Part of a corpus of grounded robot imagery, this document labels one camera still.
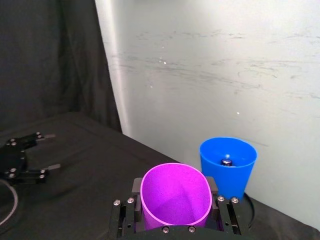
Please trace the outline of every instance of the black table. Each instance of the black table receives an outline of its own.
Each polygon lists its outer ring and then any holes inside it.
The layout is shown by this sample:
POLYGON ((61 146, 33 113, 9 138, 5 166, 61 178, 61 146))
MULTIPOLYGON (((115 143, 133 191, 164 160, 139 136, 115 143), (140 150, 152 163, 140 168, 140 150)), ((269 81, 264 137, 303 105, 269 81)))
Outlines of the black table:
MULTIPOLYGON (((153 166, 174 162, 80 113, 3 131, 0 142, 34 132, 54 133, 56 138, 28 150, 30 167, 41 169, 57 163, 62 167, 46 184, 17 187, 19 208, 0 240, 106 239, 113 200, 127 199, 134 178, 153 166)), ((1 185, 0 195, 6 191, 1 185)), ((256 239, 320 240, 316 229, 256 200, 253 203, 256 216, 251 232, 256 239)))

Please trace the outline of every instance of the gray wire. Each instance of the gray wire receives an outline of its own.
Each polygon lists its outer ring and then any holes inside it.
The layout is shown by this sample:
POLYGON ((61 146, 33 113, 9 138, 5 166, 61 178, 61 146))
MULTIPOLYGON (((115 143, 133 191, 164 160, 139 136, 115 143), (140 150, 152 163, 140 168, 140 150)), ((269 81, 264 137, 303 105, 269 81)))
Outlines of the gray wire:
POLYGON ((5 217, 5 219, 0 222, 0 226, 1 226, 6 221, 8 221, 12 217, 12 215, 15 213, 15 211, 17 210, 17 207, 18 207, 19 199, 18 199, 17 191, 15 190, 15 188, 13 186, 10 186, 10 184, 7 181, 2 180, 2 179, 0 179, 0 182, 3 183, 4 185, 6 185, 9 188, 9 190, 12 192, 12 195, 13 195, 13 198, 14 198, 13 207, 12 207, 10 213, 5 217))

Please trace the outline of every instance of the blue cup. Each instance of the blue cup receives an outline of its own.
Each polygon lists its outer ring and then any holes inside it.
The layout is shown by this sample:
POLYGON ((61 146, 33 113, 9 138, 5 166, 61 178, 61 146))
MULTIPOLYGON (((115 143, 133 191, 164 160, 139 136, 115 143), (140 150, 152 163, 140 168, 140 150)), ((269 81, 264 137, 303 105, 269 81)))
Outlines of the blue cup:
POLYGON ((227 199, 242 199, 257 152, 249 143, 233 137, 214 137, 200 146, 201 167, 205 176, 212 176, 218 194, 227 199), (222 165, 231 160, 232 166, 222 165))

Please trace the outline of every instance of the cable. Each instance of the cable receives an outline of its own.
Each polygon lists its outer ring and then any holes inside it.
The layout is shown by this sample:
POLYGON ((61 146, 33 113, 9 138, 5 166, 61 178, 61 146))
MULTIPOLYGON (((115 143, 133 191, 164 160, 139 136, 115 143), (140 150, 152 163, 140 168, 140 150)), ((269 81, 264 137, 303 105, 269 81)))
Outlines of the cable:
POLYGON ((252 209, 252 217, 251 217, 251 220, 248 224, 248 227, 249 229, 252 227, 253 223, 254 223, 254 220, 255 220, 255 217, 256 217, 256 210, 255 210, 255 205, 254 203, 252 202, 251 198, 248 196, 248 194, 244 193, 244 196, 245 198, 248 200, 249 204, 250 204, 250 207, 252 209))
POLYGON ((15 188, 13 186, 10 186, 10 184, 7 181, 2 180, 2 179, 0 179, 0 182, 3 183, 4 185, 6 185, 9 188, 9 190, 12 192, 12 195, 13 195, 13 198, 14 198, 14 204, 13 204, 13 207, 12 207, 10 213, 5 217, 4 220, 2 220, 0 222, 0 226, 2 226, 6 221, 8 221, 12 217, 12 215, 17 210, 19 199, 18 199, 17 191, 15 190, 15 188))

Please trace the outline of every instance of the black cloth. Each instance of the black cloth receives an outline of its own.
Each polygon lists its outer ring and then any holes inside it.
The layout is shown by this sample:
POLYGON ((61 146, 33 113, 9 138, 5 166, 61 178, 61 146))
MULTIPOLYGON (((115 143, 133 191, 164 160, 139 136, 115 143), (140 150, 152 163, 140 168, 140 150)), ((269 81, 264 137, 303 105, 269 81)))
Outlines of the black cloth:
MULTIPOLYGON (((28 150, 30 167, 60 163, 61 169, 52 172, 46 184, 17 188, 21 205, 0 240, 106 239, 113 200, 127 199, 134 178, 151 167, 174 162, 80 113, 7 130, 0 141, 38 131, 54 133, 56 138, 28 150)), ((256 239, 320 239, 314 228, 258 201, 253 203, 256 216, 250 232, 256 239)))
POLYGON ((1 0, 0 66, 0 131, 74 111, 121 131, 94 0, 1 0))

